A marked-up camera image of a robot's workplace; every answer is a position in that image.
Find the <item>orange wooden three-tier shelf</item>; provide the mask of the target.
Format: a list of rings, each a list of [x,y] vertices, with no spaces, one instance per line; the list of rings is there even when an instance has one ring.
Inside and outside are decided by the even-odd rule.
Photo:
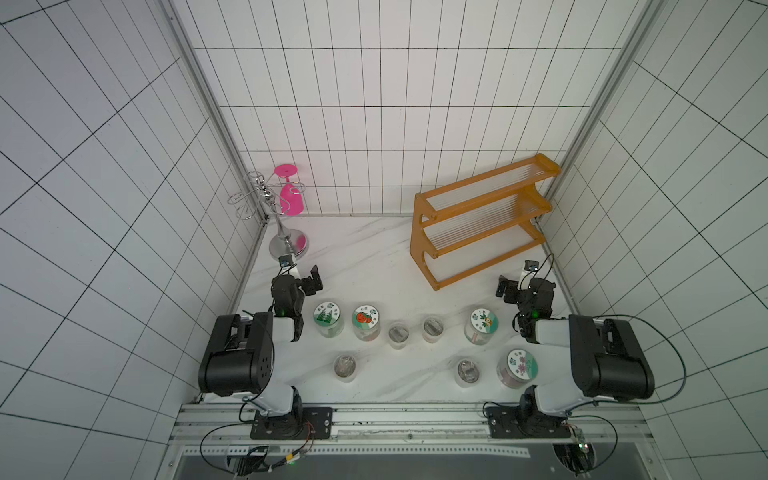
[[[545,243],[534,220],[552,211],[537,184],[561,173],[542,153],[414,196],[410,255],[438,291]],[[517,246],[460,273],[439,280],[426,259],[436,260],[471,244],[519,227],[529,237]]]

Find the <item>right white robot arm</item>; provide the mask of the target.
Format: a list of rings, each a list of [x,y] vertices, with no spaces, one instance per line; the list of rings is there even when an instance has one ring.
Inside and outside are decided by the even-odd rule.
[[[570,352],[569,374],[527,387],[512,408],[519,432],[527,437],[553,438],[576,408],[608,400],[645,400],[655,390],[654,375],[630,323],[578,314],[555,319],[555,288],[553,282],[528,272],[518,280],[501,276],[496,290],[505,303],[517,306],[513,328],[527,343]]]

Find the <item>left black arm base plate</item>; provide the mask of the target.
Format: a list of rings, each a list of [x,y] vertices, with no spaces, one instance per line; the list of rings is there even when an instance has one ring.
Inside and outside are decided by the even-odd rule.
[[[302,407],[281,416],[258,416],[251,426],[250,438],[274,441],[329,439],[333,414],[331,407]]]

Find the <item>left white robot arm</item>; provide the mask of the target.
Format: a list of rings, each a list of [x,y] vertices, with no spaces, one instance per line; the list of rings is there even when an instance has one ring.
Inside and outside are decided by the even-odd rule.
[[[313,437],[325,426],[316,412],[304,409],[298,389],[277,380],[277,348],[296,343],[304,330],[303,305],[323,289],[319,269],[307,277],[281,270],[271,280],[271,304],[253,314],[219,316],[198,371],[199,389],[219,398],[239,397],[254,412],[242,421],[254,439]]]

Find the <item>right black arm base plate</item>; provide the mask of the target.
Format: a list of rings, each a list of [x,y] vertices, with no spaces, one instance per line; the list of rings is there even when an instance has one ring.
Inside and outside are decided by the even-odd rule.
[[[486,403],[482,407],[493,439],[568,439],[571,432],[565,419],[540,413],[527,414],[518,406]]]

